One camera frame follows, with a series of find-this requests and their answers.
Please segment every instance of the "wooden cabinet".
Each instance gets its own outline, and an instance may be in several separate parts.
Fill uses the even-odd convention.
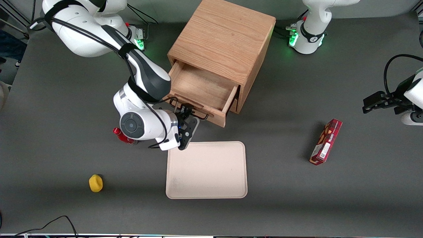
[[[195,114],[224,127],[239,113],[266,55],[276,19],[223,0],[203,0],[168,53],[172,88]]]

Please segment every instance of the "yellow sponge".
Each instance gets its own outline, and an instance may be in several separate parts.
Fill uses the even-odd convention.
[[[94,193],[98,193],[103,188],[103,180],[98,174],[94,174],[91,176],[90,180],[88,181],[90,184],[90,189]]]

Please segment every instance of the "drawer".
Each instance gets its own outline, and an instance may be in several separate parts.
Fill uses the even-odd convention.
[[[238,84],[180,61],[174,63],[169,75],[172,88],[166,98],[177,97],[180,103],[193,105],[198,117],[208,114],[208,121],[225,127]]]

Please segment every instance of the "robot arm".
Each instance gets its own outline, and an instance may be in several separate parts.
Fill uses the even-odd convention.
[[[198,126],[198,119],[190,122],[193,125],[191,133],[182,136],[181,127],[186,123],[187,111],[175,114],[152,108],[155,102],[170,92],[170,76],[132,44],[133,29],[126,27],[122,18],[115,14],[125,6],[126,0],[43,1],[46,20],[72,52],[83,57],[95,57],[113,50],[132,68],[133,77],[113,98],[120,114],[122,132],[135,140],[156,139],[161,150],[185,149]],[[93,34],[107,46],[57,20],[51,20],[52,17]]]
[[[348,6],[358,3],[360,0],[302,0],[308,7],[307,19],[300,20],[287,30],[294,30],[289,46],[301,54],[311,54],[321,45],[324,31],[332,19],[329,10],[335,6]]]
[[[363,100],[363,113],[394,107],[396,115],[406,125],[423,125],[423,68],[401,82],[395,92],[378,91]]]

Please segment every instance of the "gray table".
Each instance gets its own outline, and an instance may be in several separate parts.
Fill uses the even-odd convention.
[[[279,22],[287,25],[290,21]],[[146,54],[166,53],[183,25],[153,25]],[[273,37],[241,114],[226,128],[200,124],[193,141],[242,141],[244,199],[171,200],[166,152],[112,133],[112,97],[127,81],[117,55],[82,58],[49,32],[34,33],[0,116],[2,232],[42,227],[68,215],[79,233],[286,236],[423,236],[423,127],[393,110],[364,115],[363,98],[383,90],[386,61],[422,56],[415,14],[335,19],[313,55]],[[422,65],[398,59],[392,90]],[[308,162],[322,127],[344,122],[326,164]],[[93,174],[104,190],[88,188]],[[43,232],[71,233],[57,221]]]

